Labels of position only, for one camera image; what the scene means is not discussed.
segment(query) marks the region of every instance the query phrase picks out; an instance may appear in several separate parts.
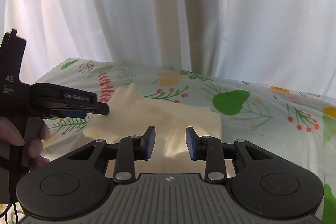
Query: human hand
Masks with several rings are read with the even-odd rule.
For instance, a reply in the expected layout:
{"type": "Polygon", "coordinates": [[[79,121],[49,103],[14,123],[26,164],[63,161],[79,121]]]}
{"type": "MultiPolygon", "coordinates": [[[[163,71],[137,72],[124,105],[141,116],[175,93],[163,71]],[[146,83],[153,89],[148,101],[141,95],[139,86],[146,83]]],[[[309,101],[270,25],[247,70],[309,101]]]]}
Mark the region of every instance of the human hand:
{"type": "MultiPolygon", "coordinates": [[[[50,162],[50,160],[41,156],[43,150],[43,143],[41,140],[47,140],[49,138],[50,130],[45,124],[43,129],[39,132],[38,138],[30,143],[27,150],[28,157],[31,158],[29,164],[31,169],[50,162]]],[[[0,141],[4,141],[14,146],[23,146],[25,144],[25,141],[17,128],[6,117],[0,117],[0,141]]]]}

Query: curtain fold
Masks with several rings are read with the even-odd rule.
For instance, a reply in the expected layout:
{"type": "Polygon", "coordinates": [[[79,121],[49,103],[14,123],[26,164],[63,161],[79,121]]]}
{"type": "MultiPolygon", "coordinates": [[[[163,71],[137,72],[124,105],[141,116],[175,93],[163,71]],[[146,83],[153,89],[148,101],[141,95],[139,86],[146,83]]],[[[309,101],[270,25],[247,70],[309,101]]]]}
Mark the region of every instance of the curtain fold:
{"type": "Polygon", "coordinates": [[[68,57],[173,66],[336,98],[336,0],[0,0],[21,80],[68,57]]]}

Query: bed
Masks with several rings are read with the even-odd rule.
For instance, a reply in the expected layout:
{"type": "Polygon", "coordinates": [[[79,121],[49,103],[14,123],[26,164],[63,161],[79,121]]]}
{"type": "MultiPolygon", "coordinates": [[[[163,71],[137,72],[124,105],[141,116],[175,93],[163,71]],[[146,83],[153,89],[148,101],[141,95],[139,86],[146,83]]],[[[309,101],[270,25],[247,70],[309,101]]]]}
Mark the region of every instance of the bed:
{"type": "MultiPolygon", "coordinates": [[[[316,216],[336,223],[336,101],[280,87],[219,79],[172,67],[95,62],[68,58],[38,82],[87,90],[108,102],[115,90],[136,83],[139,94],[190,106],[208,106],[221,116],[222,142],[246,139],[315,173],[325,195],[316,216]]],[[[69,152],[72,142],[94,114],[85,119],[54,118],[43,156],[53,160],[69,152]]],[[[0,205],[0,212],[5,205],[0,205]]],[[[19,208],[19,217],[23,212],[19,208]]],[[[7,214],[15,223],[14,211],[7,214]]]]}

